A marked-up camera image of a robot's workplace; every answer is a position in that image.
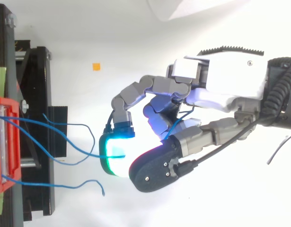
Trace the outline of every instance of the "black metal frame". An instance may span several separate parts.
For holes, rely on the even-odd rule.
[[[17,76],[20,90],[30,108],[23,117],[45,122],[42,114],[56,122],[67,122],[67,107],[52,107],[49,51],[45,47],[37,47],[26,51],[23,61],[17,61]],[[66,141],[51,130],[36,125],[21,122],[30,134],[38,140],[53,157],[66,156]],[[66,134],[67,126],[56,126]],[[34,183],[54,184],[53,161],[31,140],[20,136],[21,157],[32,157],[36,167],[21,168],[22,180]],[[55,211],[55,191],[52,187],[23,186],[24,221],[32,220],[31,212],[43,210],[43,215],[52,215]]]
[[[28,49],[24,60],[15,62],[14,29],[6,23],[9,14],[9,9],[0,4],[0,67],[7,68],[5,97],[18,102],[23,99],[27,101],[30,108],[26,114],[21,111],[21,117],[45,122],[44,113],[52,121],[67,122],[67,107],[51,106],[48,50],[45,47]],[[22,46],[27,47],[27,43],[25,41]],[[20,126],[29,131],[53,157],[66,156],[66,141],[61,136],[34,124],[21,122]],[[66,134],[67,126],[58,128]],[[23,134],[20,134],[20,140],[21,156],[32,157],[36,165],[21,168],[22,181],[54,183],[53,161]],[[32,220],[31,212],[34,210],[43,210],[44,215],[52,215],[55,210],[54,188],[22,187],[16,184],[4,192],[0,227],[23,227],[23,221]]]

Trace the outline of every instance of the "white background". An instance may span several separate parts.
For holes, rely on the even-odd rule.
[[[68,121],[88,124],[97,141],[112,98],[143,75],[164,76],[176,58],[222,45],[264,50],[268,59],[291,56],[291,0],[238,0],[169,22],[158,21],[145,0],[2,2],[18,17],[16,38],[31,39],[33,47],[46,46],[53,53],[53,105],[67,105]],[[101,71],[92,70],[94,62],[101,63]],[[145,141],[152,133],[142,116],[147,102],[132,109],[135,130]],[[224,116],[211,110],[193,113],[203,123]],[[34,212],[25,227],[290,227],[291,141],[266,165],[290,134],[258,127],[246,141],[153,193],[105,174],[95,158],[75,167],[56,164],[56,183],[98,179],[106,196],[95,183],[58,188],[54,214]],[[68,136],[84,149],[92,146],[85,129],[71,126]],[[67,162],[81,158],[68,146]]]

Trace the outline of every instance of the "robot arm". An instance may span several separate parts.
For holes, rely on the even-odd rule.
[[[287,105],[291,102],[291,98],[287,100],[291,92],[291,58],[267,65],[263,54],[231,47],[202,51],[200,56],[176,60],[168,67],[166,78],[144,76],[112,100],[113,133],[125,134],[133,131],[127,110],[146,93],[156,94],[143,112],[162,145],[131,165],[129,176],[139,191],[152,192],[176,181],[229,144],[246,139],[258,123],[291,128],[291,118],[287,123],[283,117],[291,116]],[[233,118],[204,126],[197,119],[181,121],[169,133],[182,104],[235,113]],[[171,136],[164,140],[168,133]],[[179,163],[180,158],[210,145],[221,146],[199,160]]]

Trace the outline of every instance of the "coiled cable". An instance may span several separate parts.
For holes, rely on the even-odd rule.
[[[291,90],[291,58],[275,58],[268,62],[268,67],[281,67],[284,63],[289,64],[287,71],[276,82],[263,102],[261,117],[266,117],[267,115],[274,116],[274,119],[269,121],[268,125],[271,125],[279,115],[283,102]]]

